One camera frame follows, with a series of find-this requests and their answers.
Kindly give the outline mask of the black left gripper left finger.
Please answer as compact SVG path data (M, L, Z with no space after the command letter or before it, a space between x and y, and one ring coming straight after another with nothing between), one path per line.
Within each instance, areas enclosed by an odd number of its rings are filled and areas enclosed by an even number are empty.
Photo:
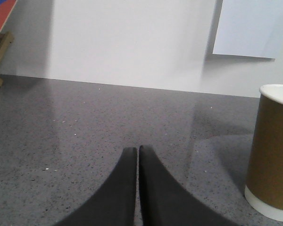
M137 149L124 148L109 177L82 206L57 226L133 226Z

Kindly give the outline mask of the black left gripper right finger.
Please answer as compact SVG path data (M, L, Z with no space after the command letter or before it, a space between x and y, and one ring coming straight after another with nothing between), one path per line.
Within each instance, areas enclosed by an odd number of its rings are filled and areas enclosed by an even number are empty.
M234 226L187 192L150 145L139 148L139 193L145 226Z

